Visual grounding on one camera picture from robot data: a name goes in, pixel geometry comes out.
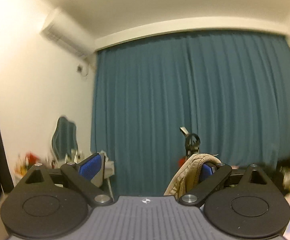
metal screw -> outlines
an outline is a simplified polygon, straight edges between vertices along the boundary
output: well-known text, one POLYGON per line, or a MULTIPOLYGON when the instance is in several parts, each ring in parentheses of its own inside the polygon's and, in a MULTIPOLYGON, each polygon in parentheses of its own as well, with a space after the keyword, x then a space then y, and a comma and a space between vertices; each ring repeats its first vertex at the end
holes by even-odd
POLYGON ((186 203, 193 203, 197 201, 197 197, 195 195, 188 194, 188 195, 182 196, 182 200, 186 203))
POLYGON ((94 199, 98 203, 106 203, 110 200, 110 197, 107 195, 101 194, 101 195, 97 195, 94 199))

gray gripper base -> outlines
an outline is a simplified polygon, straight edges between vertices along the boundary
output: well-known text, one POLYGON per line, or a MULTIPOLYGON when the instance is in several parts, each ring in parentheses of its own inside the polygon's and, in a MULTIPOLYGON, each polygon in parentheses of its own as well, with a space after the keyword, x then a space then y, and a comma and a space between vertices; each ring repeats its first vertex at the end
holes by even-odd
MULTIPOLYGON (((201 210, 179 204, 173 196, 119 197, 95 208, 77 230, 59 240, 233 240, 211 226, 201 210)), ((284 240, 282 236, 272 240, 284 240)))

red object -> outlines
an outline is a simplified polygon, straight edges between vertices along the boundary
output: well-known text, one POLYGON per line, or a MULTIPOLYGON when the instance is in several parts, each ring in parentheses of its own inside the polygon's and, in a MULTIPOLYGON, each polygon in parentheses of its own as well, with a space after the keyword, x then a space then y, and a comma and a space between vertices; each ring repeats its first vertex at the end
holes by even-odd
POLYGON ((28 158, 29 165, 34 165, 39 160, 39 158, 31 152, 26 153, 25 158, 26 157, 28 158))
POLYGON ((184 163, 185 163, 185 157, 181 158, 181 159, 178 161, 178 165, 179 165, 179 167, 183 166, 184 163))

mirror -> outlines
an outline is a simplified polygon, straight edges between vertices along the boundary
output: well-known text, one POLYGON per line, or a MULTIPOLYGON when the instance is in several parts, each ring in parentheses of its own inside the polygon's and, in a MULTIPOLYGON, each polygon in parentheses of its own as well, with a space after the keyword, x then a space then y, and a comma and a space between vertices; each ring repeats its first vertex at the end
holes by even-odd
POLYGON ((52 138, 52 150, 56 159, 64 160, 66 154, 71 156, 72 149, 78 150, 76 140, 76 124, 65 116, 59 117, 55 133, 52 138))

teal curtain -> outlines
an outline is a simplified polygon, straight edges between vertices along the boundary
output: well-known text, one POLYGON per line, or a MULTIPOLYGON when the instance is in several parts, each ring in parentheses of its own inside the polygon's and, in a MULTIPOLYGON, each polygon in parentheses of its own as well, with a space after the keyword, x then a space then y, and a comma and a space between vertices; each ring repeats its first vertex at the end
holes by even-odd
POLYGON ((115 194, 164 193, 184 156, 181 126, 230 165, 289 157, 285 37, 198 31, 99 51, 91 151, 115 161, 115 194))

